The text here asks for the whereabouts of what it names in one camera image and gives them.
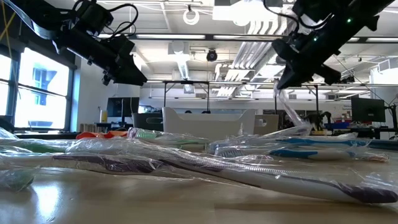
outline clear plastic bag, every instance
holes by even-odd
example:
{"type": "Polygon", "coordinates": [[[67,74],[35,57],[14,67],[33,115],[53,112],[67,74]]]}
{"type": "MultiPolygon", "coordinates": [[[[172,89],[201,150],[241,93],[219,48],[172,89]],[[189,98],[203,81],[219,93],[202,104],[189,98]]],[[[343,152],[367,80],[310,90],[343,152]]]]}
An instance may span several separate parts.
{"type": "MultiPolygon", "coordinates": [[[[360,183],[342,183],[338,179],[329,179],[327,174],[318,170],[317,164],[301,164],[303,167],[316,172],[309,175],[295,176],[289,175],[291,172],[284,172],[284,170],[288,170],[288,167],[284,167],[282,163],[279,167],[280,174],[275,174],[273,172],[275,170],[274,165],[264,167],[244,164],[222,157],[211,157],[209,155],[194,154],[174,148],[146,144],[137,139],[91,139],[80,141],[69,148],[67,152],[141,156],[163,162],[165,166],[173,168],[174,174],[179,174],[180,172],[187,174],[189,172],[192,177],[196,177],[198,174],[206,174],[252,187],[326,200],[362,203],[389,203],[398,200],[398,195],[393,191],[396,190],[395,180],[388,179],[387,182],[384,182],[379,179],[377,185],[372,182],[373,186],[368,187],[367,184],[364,184],[366,178],[361,176],[362,182],[360,183]]],[[[352,180],[349,175],[346,175],[344,180],[352,180]]],[[[396,176],[396,174],[387,175],[388,178],[392,176],[396,176]]]]}
{"type": "Polygon", "coordinates": [[[4,128],[0,128],[0,138],[4,139],[18,139],[17,136],[6,131],[4,128]]]}
{"type": "Polygon", "coordinates": [[[76,140],[0,139],[0,146],[15,146],[32,152],[65,152],[76,140]]]}
{"type": "Polygon", "coordinates": [[[301,136],[308,136],[310,135],[312,125],[308,122],[305,122],[293,108],[288,104],[288,98],[286,97],[286,92],[285,90],[278,90],[277,89],[278,82],[275,82],[274,84],[274,96],[278,97],[279,101],[283,104],[284,109],[288,116],[291,118],[291,120],[294,123],[294,126],[296,129],[291,129],[287,134],[284,132],[281,132],[279,134],[284,134],[284,136],[291,136],[291,135],[301,135],[301,136]]]}
{"type": "Polygon", "coordinates": [[[230,137],[225,141],[212,142],[208,145],[206,152],[216,154],[219,147],[227,146],[259,146],[267,149],[277,149],[280,147],[289,147],[295,149],[306,147],[307,149],[347,149],[367,150],[371,139],[349,139],[339,137],[321,137],[321,136],[238,136],[230,137]]]}
{"type": "Polygon", "coordinates": [[[37,169],[26,168],[0,170],[0,189],[24,190],[33,183],[36,172],[37,169]]]}
{"type": "Polygon", "coordinates": [[[208,139],[197,138],[187,134],[172,134],[160,131],[149,131],[140,128],[130,128],[127,134],[130,139],[140,139],[160,146],[170,146],[179,149],[203,152],[209,143],[208,139]]]}
{"type": "MultiPolygon", "coordinates": [[[[59,167],[113,175],[216,178],[221,183],[234,182],[324,200],[396,202],[398,174],[380,166],[381,163],[369,164],[340,166],[277,160],[267,155],[223,158],[149,144],[139,139],[81,139],[68,147],[66,153],[0,153],[0,170],[59,167]]],[[[2,180],[12,183],[11,180],[18,178],[2,180]]]]}
{"type": "Polygon", "coordinates": [[[283,160],[304,159],[312,161],[369,161],[388,162],[389,156],[382,153],[371,153],[356,148],[348,149],[324,149],[324,148],[300,148],[281,147],[278,144],[267,146],[227,146],[219,147],[216,156],[225,158],[250,155],[266,155],[268,158],[279,157],[283,160]]]}

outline window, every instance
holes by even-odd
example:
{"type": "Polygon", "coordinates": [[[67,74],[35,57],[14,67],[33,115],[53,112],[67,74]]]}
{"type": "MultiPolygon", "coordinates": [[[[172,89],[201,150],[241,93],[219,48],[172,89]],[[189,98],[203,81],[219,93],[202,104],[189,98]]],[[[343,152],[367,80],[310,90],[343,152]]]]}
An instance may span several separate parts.
{"type": "Polygon", "coordinates": [[[296,94],[289,94],[289,99],[290,100],[297,100],[297,95],[296,94]]]}
{"type": "Polygon", "coordinates": [[[6,115],[8,103],[11,58],[0,55],[0,115],[6,115]]]}
{"type": "Polygon", "coordinates": [[[64,129],[70,70],[31,49],[21,54],[16,128],[64,129]]]}

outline plastic wrap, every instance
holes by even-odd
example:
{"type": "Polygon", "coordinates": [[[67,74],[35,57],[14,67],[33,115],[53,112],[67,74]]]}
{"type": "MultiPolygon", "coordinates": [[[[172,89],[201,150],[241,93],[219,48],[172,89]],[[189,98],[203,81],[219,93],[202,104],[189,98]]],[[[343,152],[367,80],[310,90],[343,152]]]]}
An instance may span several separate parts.
{"type": "Polygon", "coordinates": [[[308,175],[304,175],[305,172],[297,172],[300,174],[297,176],[294,175],[296,174],[294,170],[286,172],[289,169],[282,163],[275,174],[275,165],[259,166],[222,157],[209,157],[206,154],[194,154],[169,147],[146,144],[137,139],[105,141],[87,139],[77,142],[67,152],[146,157],[171,167],[169,170],[173,170],[174,174],[190,172],[192,177],[206,174],[261,189],[325,200],[362,203],[389,203],[398,200],[398,195],[393,191],[396,190],[394,179],[388,179],[386,182],[379,179],[378,185],[376,185],[374,182],[367,183],[364,176],[353,178],[346,175],[344,180],[350,181],[348,184],[340,182],[339,179],[329,179],[327,173],[320,172],[316,164],[301,164],[302,168],[310,169],[313,172],[308,175]],[[353,179],[359,179],[361,182],[351,183],[353,179]]]}
{"type": "Polygon", "coordinates": [[[0,189],[21,191],[33,183],[37,169],[6,169],[0,170],[0,189]]]}
{"type": "Polygon", "coordinates": [[[267,138],[275,138],[279,136],[309,136],[311,133],[312,125],[305,122],[293,108],[288,104],[288,98],[286,97],[285,90],[277,89],[278,82],[274,84],[274,96],[278,97],[279,101],[282,103],[286,113],[291,118],[295,127],[278,131],[276,133],[270,133],[267,138]]]}
{"type": "Polygon", "coordinates": [[[149,131],[140,128],[130,128],[127,134],[130,139],[140,139],[160,146],[170,146],[179,149],[204,151],[208,139],[197,138],[187,134],[172,134],[160,131],[149,131]]]}
{"type": "Polygon", "coordinates": [[[241,157],[250,155],[266,155],[268,159],[275,157],[289,159],[309,159],[313,161],[371,161],[371,162],[387,162],[389,156],[383,153],[366,152],[361,149],[307,149],[307,148],[291,148],[288,146],[280,147],[278,145],[264,146],[227,146],[219,147],[216,156],[225,158],[241,157]]]}
{"type": "Polygon", "coordinates": [[[0,139],[0,146],[15,146],[32,152],[65,152],[76,140],[0,139]]]}
{"type": "Polygon", "coordinates": [[[366,150],[371,143],[371,139],[350,139],[349,136],[341,137],[323,137],[323,136],[238,136],[229,137],[225,141],[209,143],[206,152],[216,154],[219,147],[226,146],[261,146],[268,149],[278,149],[288,146],[289,149],[306,147],[312,149],[347,149],[361,148],[366,150]]]}
{"type": "Polygon", "coordinates": [[[18,139],[17,136],[11,134],[10,132],[6,131],[4,128],[0,128],[0,138],[5,139],[18,139]]]}

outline blue object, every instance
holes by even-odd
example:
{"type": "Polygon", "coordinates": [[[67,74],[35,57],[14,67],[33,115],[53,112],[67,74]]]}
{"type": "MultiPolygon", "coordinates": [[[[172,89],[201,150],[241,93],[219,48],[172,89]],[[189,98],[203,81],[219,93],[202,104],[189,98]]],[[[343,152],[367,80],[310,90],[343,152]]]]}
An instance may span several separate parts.
{"type": "Polygon", "coordinates": [[[385,149],[385,150],[398,151],[398,141],[374,139],[369,144],[369,147],[372,149],[385,149]]]}
{"type": "Polygon", "coordinates": [[[271,156],[280,156],[286,158],[309,159],[310,156],[318,154],[318,152],[300,152],[286,149],[278,149],[269,153],[271,156]]]}
{"type": "Polygon", "coordinates": [[[343,144],[346,146],[366,146],[366,141],[359,140],[344,140],[344,141],[314,141],[311,139],[300,139],[300,138],[290,138],[290,139],[277,139],[277,141],[282,141],[290,144],[300,144],[304,146],[312,144],[343,144]]]}
{"type": "MultiPolygon", "coordinates": [[[[350,122],[331,123],[332,129],[348,129],[350,122]]],[[[329,124],[325,124],[325,128],[329,129],[329,124]]]]}

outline cable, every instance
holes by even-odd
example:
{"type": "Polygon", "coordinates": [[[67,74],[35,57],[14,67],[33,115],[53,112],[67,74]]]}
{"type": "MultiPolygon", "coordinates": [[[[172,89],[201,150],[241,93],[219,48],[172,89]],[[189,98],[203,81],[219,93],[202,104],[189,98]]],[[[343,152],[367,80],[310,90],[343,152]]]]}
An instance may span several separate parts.
{"type": "Polygon", "coordinates": [[[126,35],[126,37],[131,37],[132,35],[136,34],[137,27],[136,27],[136,25],[134,25],[134,24],[133,24],[132,26],[134,27],[134,32],[131,33],[131,34],[126,35]]]}
{"type": "Polygon", "coordinates": [[[155,11],[161,11],[161,12],[176,12],[176,11],[185,11],[186,9],[154,9],[148,6],[143,6],[143,5],[138,5],[139,7],[144,7],[146,9],[151,9],[151,10],[155,10],[155,11]]]}
{"type": "Polygon", "coordinates": [[[307,25],[306,23],[304,23],[304,21],[301,19],[301,17],[298,18],[298,21],[300,22],[301,25],[303,25],[305,28],[308,29],[318,29],[323,27],[327,22],[329,22],[329,20],[333,17],[332,14],[330,14],[324,21],[322,21],[321,23],[314,25],[314,26],[310,26],[307,25]]]}
{"type": "Polygon", "coordinates": [[[286,14],[283,14],[283,13],[278,13],[278,12],[274,12],[274,11],[270,10],[269,7],[267,6],[266,1],[267,1],[267,0],[262,0],[262,3],[263,3],[263,5],[264,5],[264,7],[265,7],[269,12],[271,12],[271,13],[273,13],[273,14],[275,14],[275,15],[278,15],[278,16],[282,16],[282,17],[291,19],[291,20],[293,20],[293,21],[296,23],[296,27],[295,27],[295,29],[294,29],[294,34],[297,34],[297,33],[299,32],[299,29],[300,29],[300,22],[299,22],[299,20],[297,20],[294,16],[290,16],[290,15],[286,15],[286,14]]]}
{"type": "Polygon", "coordinates": [[[127,22],[122,22],[122,23],[118,26],[118,28],[115,30],[115,33],[112,34],[112,36],[109,37],[108,40],[114,38],[114,36],[116,36],[116,35],[118,35],[118,34],[121,34],[121,33],[124,32],[125,30],[127,30],[128,28],[130,28],[132,25],[134,25],[134,23],[137,21],[137,19],[138,19],[138,14],[139,14],[139,13],[138,13],[137,7],[136,7],[135,5],[133,5],[133,4],[122,4],[122,5],[120,5],[120,6],[114,7],[113,9],[110,9],[110,10],[108,10],[108,11],[109,11],[109,12],[114,12],[114,11],[116,11],[116,10],[118,10],[118,9],[121,9],[121,8],[123,8],[123,7],[128,7],[128,6],[129,6],[129,7],[133,7],[133,8],[136,10],[136,16],[134,17],[134,19],[133,19],[131,22],[128,22],[128,23],[129,23],[128,26],[126,26],[125,28],[123,28],[123,29],[121,29],[121,30],[118,30],[118,29],[120,28],[121,24],[127,23],[127,22]]]}
{"type": "Polygon", "coordinates": [[[114,30],[112,29],[112,28],[110,28],[109,26],[107,26],[107,25],[105,25],[105,27],[107,28],[107,29],[109,29],[111,32],[112,32],[112,34],[114,34],[114,30]]]}
{"type": "Polygon", "coordinates": [[[209,16],[212,16],[212,14],[211,14],[211,13],[204,12],[204,11],[202,11],[202,10],[198,10],[198,12],[200,12],[200,13],[203,13],[203,14],[206,14],[206,15],[209,15],[209,16]]]}
{"type": "Polygon", "coordinates": [[[395,100],[397,98],[397,96],[396,97],[394,97],[394,99],[392,99],[391,100],[391,102],[388,104],[389,106],[391,105],[391,103],[395,100]]]}

